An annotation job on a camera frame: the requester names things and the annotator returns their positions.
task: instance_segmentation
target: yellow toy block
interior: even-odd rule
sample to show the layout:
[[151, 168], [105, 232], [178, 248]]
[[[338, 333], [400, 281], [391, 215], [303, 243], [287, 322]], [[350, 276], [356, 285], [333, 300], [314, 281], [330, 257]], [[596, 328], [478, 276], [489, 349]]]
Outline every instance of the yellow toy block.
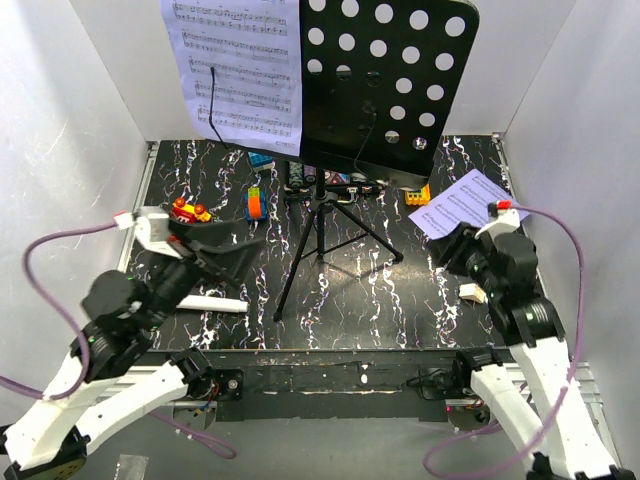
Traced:
[[429, 185], [422, 187], [422, 190], [414, 192], [404, 192], [404, 199], [407, 205], [426, 205], [431, 200], [431, 191]]

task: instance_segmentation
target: marble tabletop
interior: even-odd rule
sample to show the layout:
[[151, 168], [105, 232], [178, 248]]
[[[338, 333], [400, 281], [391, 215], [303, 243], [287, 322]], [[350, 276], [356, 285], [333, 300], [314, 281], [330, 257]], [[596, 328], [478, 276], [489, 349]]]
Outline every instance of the marble tabletop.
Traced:
[[[432, 196], [477, 168], [508, 189], [505, 167], [489, 136], [446, 136], [438, 148], [429, 185]], [[202, 285], [199, 294], [249, 302], [246, 314], [178, 311], [155, 333], [155, 349], [425, 349], [501, 344], [484, 305], [458, 298], [458, 279], [436, 268], [429, 242], [409, 220], [415, 207], [404, 192], [387, 189], [359, 198], [347, 208], [404, 254], [392, 255], [367, 237], [325, 256], [302, 261], [282, 322], [273, 322], [308, 215], [308, 203], [284, 201], [284, 162], [255, 174], [246, 152], [227, 151], [207, 141], [163, 141], [150, 179], [145, 205], [169, 208], [177, 197], [204, 204], [221, 220], [240, 220], [233, 242], [266, 239], [266, 248], [242, 289]], [[270, 216], [244, 220], [242, 197], [251, 186], [266, 194]], [[358, 233], [341, 214], [327, 214], [327, 248]], [[315, 236], [307, 249], [315, 247]], [[129, 271], [148, 274], [149, 256], [135, 245]]]

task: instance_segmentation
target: gray floor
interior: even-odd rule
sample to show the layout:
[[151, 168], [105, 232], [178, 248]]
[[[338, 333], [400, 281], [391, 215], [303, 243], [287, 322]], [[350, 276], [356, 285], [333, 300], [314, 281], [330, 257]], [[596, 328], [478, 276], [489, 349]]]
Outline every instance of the gray floor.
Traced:
[[[257, 420], [214, 423], [215, 433], [233, 443], [239, 456], [221, 460], [172, 427], [145, 417], [107, 441], [74, 480], [111, 480], [121, 454], [149, 457], [145, 480], [349, 478], [433, 478], [421, 462], [428, 448], [450, 434], [412, 419]], [[514, 449], [504, 434], [466, 441], [435, 463], [447, 471], [493, 465]], [[524, 479], [514, 468], [495, 480]], [[123, 477], [118, 480], [139, 480]]]

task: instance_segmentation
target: musical notation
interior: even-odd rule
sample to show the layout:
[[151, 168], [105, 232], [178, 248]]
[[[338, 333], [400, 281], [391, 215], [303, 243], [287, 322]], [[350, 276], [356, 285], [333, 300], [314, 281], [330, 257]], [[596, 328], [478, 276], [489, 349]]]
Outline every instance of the musical notation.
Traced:
[[[196, 96], [211, 98], [211, 85], [196, 80]], [[232, 88], [216, 87], [215, 101], [237, 103], [250, 107], [268, 108], [277, 112], [291, 113], [291, 100], [267, 95], [257, 95], [251, 92], [234, 90]]]
[[196, 7], [181, 3], [173, 4], [173, 12], [178, 20], [185, 22], [199, 23], [212, 27], [231, 28], [242, 32], [287, 35], [287, 21], [284, 18]]
[[[209, 122], [209, 109], [207, 107], [198, 107], [198, 121]], [[290, 137], [291, 129], [293, 128], [293, 125], [288, 122], [218, 111], [213, 112], [213, 123], [222, 127], [240, 128], [278, 137]]]
[[182, 39], [185, 47], [193, 48], [194, 50], [234, 55], [236, 57], [264, 62], [289, 63], [289, 51], [282, 48], [263, 47], [261, 45], [251, 45], [233, 40], [223, 40], [207, 35], [196, 35], [184, 30], [182, 31]]
[[291, 85], [291, 77], [280, 73], [254, 72], [244, 68], [220, 65], [205, 60], [195, 60], [189, 57], [189, 67], [193, 73], [211, 74], [211, 67], [215, 68], [216, 77], [230, 78], [245, 83], [264, 85], [268, 87], [288, 88]]

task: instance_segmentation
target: black music stand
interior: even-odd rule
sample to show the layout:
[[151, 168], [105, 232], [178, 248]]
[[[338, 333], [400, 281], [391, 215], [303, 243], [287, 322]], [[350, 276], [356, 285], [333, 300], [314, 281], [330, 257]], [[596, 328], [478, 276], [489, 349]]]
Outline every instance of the black music stand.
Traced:
[[[475, 39], [479, 15], [467, 0], [300, 0], [303, 133], [299, 157], [258, 151], [318, 168], [304, 227], [276, 321], [300, 260], [371, 235], [402, 254], [324, 186], [324, 169], [422, 188]], [[324, 214], [337, 208], [365, 233], [329, 249]], [[314, 218], [316, 249], [303, 255]]]

